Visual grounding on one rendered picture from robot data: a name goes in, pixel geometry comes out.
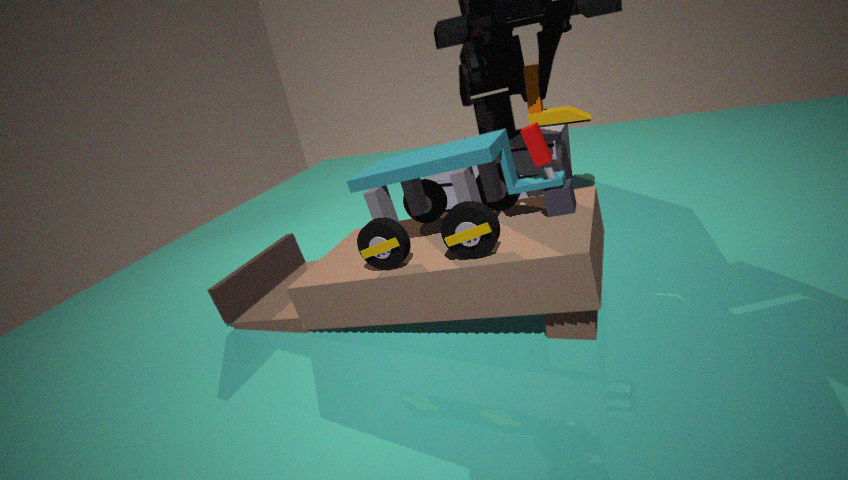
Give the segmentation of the brown wooden ramp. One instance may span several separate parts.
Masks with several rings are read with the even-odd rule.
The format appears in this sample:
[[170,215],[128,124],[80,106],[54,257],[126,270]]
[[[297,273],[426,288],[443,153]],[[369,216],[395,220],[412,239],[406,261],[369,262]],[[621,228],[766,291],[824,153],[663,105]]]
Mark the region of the brown wooden ramp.
[[302,332],[544,314],[547,338],[596,340],[604,225],[596,185],[572,179],[492,210],[493,250],[451,252],[432,223],[399,221],[410,252],[393,270],[361,256],[357,228],[320,260],[305,262],[287,234],[207,289],[235,329]]

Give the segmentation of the red-headed grey pin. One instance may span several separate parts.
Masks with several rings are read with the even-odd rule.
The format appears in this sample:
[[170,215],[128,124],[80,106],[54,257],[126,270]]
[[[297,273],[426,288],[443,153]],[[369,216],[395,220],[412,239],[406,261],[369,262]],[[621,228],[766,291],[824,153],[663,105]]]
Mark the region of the red-headed grey pin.
[[552,155],[537,123],[524,128],[521,132],[536,167],[541,166],[546,179],[555,178],[550,165]]

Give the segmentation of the small wheeled trolley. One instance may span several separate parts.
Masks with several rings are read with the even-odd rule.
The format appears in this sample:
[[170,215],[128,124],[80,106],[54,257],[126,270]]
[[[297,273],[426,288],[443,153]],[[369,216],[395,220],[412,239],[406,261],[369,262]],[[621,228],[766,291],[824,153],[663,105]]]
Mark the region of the small wheeled trolley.
[[[498,155],[501,163],[496,163]],[[500,223],[492,210],[512,207],[522,192],[563,185],[566,177],[562,170],[554,172],[555,178],[542,174],[521,179],[506,128],[378,160],[346,181],[351,193],[369,189],[363,195],[373,220],[357,237],[358,250],[368,264],[393,270],[410,252],[409,235],[387,185],[400,182],[408,215],[432,223],[444,213],[447,196],[438,183],[420,178],[452,170],[458,204],[443,219],[441,235],[447,248],[465,259],[479,259],[493,250]]]

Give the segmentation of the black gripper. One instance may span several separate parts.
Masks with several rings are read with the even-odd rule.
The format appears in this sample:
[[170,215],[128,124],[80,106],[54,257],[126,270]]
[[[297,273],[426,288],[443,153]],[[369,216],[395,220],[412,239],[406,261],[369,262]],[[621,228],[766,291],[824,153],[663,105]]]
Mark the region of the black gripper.
[[494,22],[490,16],[479,18],[476,13],[439,20],[434,28],[434,37],[438,50],[475,41],[479,35],[483,34],[483,48],[492,48],[499,55],[507,66],[523,101],[527,102],[523,71],[525,66],[519,34],[513,36],[512,31],[514,31],[513,28],[539,23],[542,25],[542,31],[537,33],[539,91],[542,100],[546,97],[554,54],[561,35],[572,29],[571,16],[582,14],[590,18],[620,11],[622,11],[622,0],[545,0],[544,11],[540,13],[542,15],[530,18],[520,16]]

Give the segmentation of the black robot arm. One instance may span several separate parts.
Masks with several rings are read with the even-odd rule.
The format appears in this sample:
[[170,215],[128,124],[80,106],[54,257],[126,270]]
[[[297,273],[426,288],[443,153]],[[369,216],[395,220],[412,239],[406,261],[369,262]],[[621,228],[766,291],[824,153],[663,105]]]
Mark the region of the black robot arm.
[[[478,13],[494,22],[513,17],[533,17],[544,11],[545,0],[459,0],[462,16]],[[515,127],[510,95],[520,94],[507,66],[492,48],[483,48],[483,34],[465,42],[460,54],[460,96],[463,106],[474,105],[479,135],[507,129],[509,139],[521,134]],[[471,96],[508,88],[507,91],[476,98]]]

